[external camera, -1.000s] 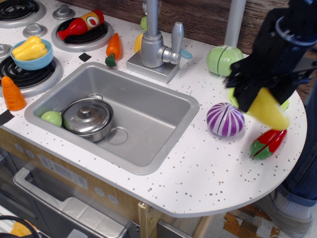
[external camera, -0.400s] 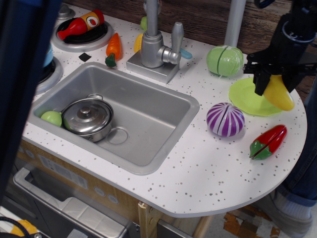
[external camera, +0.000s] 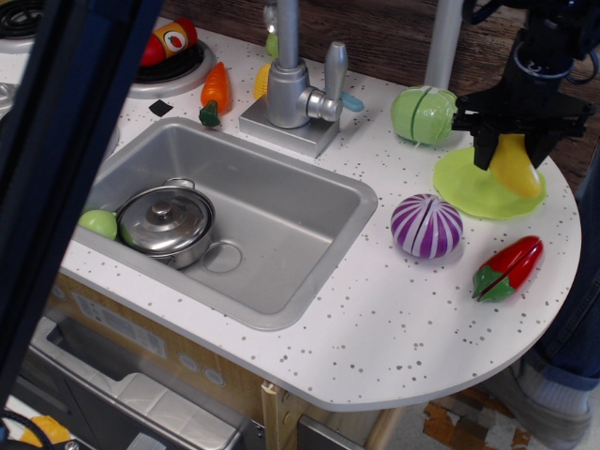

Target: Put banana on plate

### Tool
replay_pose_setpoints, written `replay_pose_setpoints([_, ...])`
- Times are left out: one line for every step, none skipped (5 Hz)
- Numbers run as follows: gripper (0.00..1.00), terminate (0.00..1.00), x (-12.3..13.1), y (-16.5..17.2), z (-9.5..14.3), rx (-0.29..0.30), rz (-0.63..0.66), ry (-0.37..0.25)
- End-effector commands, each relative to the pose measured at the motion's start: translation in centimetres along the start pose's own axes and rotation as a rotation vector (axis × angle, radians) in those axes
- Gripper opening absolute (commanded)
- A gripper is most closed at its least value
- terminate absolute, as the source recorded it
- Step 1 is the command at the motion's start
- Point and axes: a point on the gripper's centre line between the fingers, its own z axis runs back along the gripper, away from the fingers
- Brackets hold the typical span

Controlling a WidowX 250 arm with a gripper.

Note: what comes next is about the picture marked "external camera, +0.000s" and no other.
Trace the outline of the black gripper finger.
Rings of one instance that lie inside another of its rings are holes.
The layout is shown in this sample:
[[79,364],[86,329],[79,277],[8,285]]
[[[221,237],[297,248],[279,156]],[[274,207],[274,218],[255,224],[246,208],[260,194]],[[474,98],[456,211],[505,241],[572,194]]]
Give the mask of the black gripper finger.
[[534,132],[525,135],[525,149],[531,164],[538,168],[563,138],[560,131]]
[[473,136],[474,165],[486,171],[496,152],[500,134],[491,128],[481,128]]

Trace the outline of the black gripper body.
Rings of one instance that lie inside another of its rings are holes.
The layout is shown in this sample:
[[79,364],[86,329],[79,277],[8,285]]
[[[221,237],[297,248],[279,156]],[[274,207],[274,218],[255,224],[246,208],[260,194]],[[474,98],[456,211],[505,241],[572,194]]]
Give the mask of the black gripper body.
[[484,128],[499,134],[582,135],[596,108],[560,91],[575,62],[568,40],[558,31],[519,30],[501,80],[459,97],[452,129],[473,136]]

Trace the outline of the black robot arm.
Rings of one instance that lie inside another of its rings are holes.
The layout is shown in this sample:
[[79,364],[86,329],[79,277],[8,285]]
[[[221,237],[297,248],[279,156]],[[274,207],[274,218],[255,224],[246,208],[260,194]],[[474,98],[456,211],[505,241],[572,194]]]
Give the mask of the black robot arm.
[[548,330],[578,269],[573,194],[553,162],[547,196],[529,217],[468,219],[453,256],[419,262],[395,248],[389,218],[402,196],[431,189],[436,153],[402,144],[389,127],[392,87],[367,83],[368,116],[344,124],[346,142],[322,167],[363,181],[378,208],[300,319],[279,331],[244,325],[123,258],[81,243],[76,227],[125,98],[125,55],[158,12],[135,2],[125,19],[55,2],[46,15],[5,129],[13,163],[7,195],[23,197],[28,232],[8,233],[2,305],[25,331],[7,333],[2,392],[16,380],[31,330],[58,273],[98,287],[199,345],[327,411],[389,409],[480,383]]

